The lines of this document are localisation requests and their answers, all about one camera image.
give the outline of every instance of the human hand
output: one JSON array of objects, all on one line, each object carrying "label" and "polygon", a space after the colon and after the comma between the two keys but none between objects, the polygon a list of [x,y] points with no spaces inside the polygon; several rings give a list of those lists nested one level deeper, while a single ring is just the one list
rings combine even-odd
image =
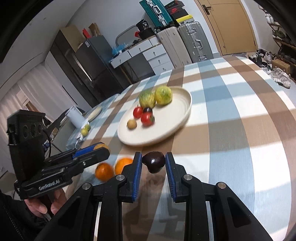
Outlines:
[{"label": "human hand", "polygon": [[[50,210],[53,214],[56,214],[58,210],[65,204],[67,198],[62,188],[54,191],[54,197],[55,200],[52,203]],[[47,213],[46,206],[38,198],[26,199],[24,201],[29,210],[35,216],[42,218],[42,214]]]}]

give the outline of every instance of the white drawer cabinet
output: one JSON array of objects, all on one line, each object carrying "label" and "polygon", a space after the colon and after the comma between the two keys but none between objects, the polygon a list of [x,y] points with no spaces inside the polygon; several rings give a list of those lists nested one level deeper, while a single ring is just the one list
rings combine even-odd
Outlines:
[{"label": "white drawer cabinet", "polygon": [[151,42],[152,46],[159,44],[158,38],[156,36],[153,38],[150,38],[149,41]]},{"label": "white drawer cabinet", "polygon": [[159,66],[161,64],[171,62],[171,60],[170,60],[170,57],[165,53],[165,54],[162,54],[156,58],[149,60],[148,62],[150,64],[151,68],[154,68],[154,67]]},{"label": "white drawer cabinet", "polygon": [[159,66],[153,68],[153,71],[156,75],[159,75],[165,71],[172,70],[172,69],[174,69],[174,66],[173,66],[172,62],[170,61],[170,62],[167,62],[165,64],[162,64],[162,65],[159,65]]},{"label": "white drawer cabinet", "polygon": [[121,65],[125,61],[129,60],[131,58],[130,54],[128,51],[122,52],[120,55],[118,55],[116,58],[114,58],[111,61],[111,65],[113,68],[116,68],[117,66]]},{"label": "white drawer cabinet", "polygon": [[136,56],[137,54],[141,53],[141,52],[144,52],[145,50],[149,49],[152,47],[152,44],[151,42],[147,39],[147,40],[144,40],[143,42],[137,44],[136,46],[130,48],[128,50],[128,52],[130,53],[130,55],[132,57]]},{"label": "white drawer cabinet", "polygon": [[143,52],[143,55],[147,60],[150,60],[164,53],[166,53],[165,48],[163,47],[162,44],[160,44]]}]

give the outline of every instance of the checkered tablecloth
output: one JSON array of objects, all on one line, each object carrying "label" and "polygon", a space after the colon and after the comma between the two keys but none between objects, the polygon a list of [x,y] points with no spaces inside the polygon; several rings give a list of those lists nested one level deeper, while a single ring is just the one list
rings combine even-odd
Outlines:
[{"label": "checkered tablecloth", "polygon": [[[102,115],[106,112],[106,110],[109,108],[109,106],[114,102],[114,100],[119,96],[119,94],[115,94],[108,99],[104,100],[102,103],[98,104],[94,108],[92,108],[90,111],[87,112],[86,118],[89,117],[89,115],[98,107],[101,106],[102,110],[99,113],[99,115],[90,123],[91,130],[89,132],[88,138],[92,139],[96,135],[97,127],[101,126],[104,123],[104,120],[101,120]],[[69,137],[68,142],[66,144],[67,150],[75,148],[75,144],[77,141],[77,136],[80,133],[80,129],[76,129],[72,135]],[[80,146],[83,144],[83,142],[77,143],[76,148],[80,148]]]},{"label": "checkered tablecloth", "polygon": [[[186,125],[159,144],[134,148],[117,136],[118,123],[142,90],[182,86],[192,95]],[[176,163],[202,182],[227,185],[261,222],[273,240],[283,240],[296,221],[296,108],[263,70],[243,57],[187,65],[129,86],[102,115],[92,139],[111,149],[114,164],[135,151],[172,152]],[[85,169],[78,186],[96,185],[96,166]],[[143,166],[139,197],[123,204],[124,240],[183,240],[185,205],[174,204],[165,168]]]}]

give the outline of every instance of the white curtain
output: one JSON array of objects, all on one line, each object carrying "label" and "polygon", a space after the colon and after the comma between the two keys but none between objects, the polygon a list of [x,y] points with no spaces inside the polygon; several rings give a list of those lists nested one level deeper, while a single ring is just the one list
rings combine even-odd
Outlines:
[{"label": "white curtain", "polygon": [[56,77],[46,70],[44,63],[30,70],[17,84],[31,103],[45,113],[51,122],[71,106],[76,106]]},{"label": "white curtain", "polygon": [[14,173],[8,144],[7,117],[19,109],[25,109],[17,97],[17,86],[14,86],[0,101],[0,169]]}]

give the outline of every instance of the wooden door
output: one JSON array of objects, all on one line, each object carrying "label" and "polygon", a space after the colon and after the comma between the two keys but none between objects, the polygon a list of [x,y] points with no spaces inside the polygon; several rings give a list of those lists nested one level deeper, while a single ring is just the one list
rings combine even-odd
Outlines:
[{"label": "wooden door", "polygon": [[222,55],[256,51],[253,29],[239,0],[197,1],[210,21]]}]

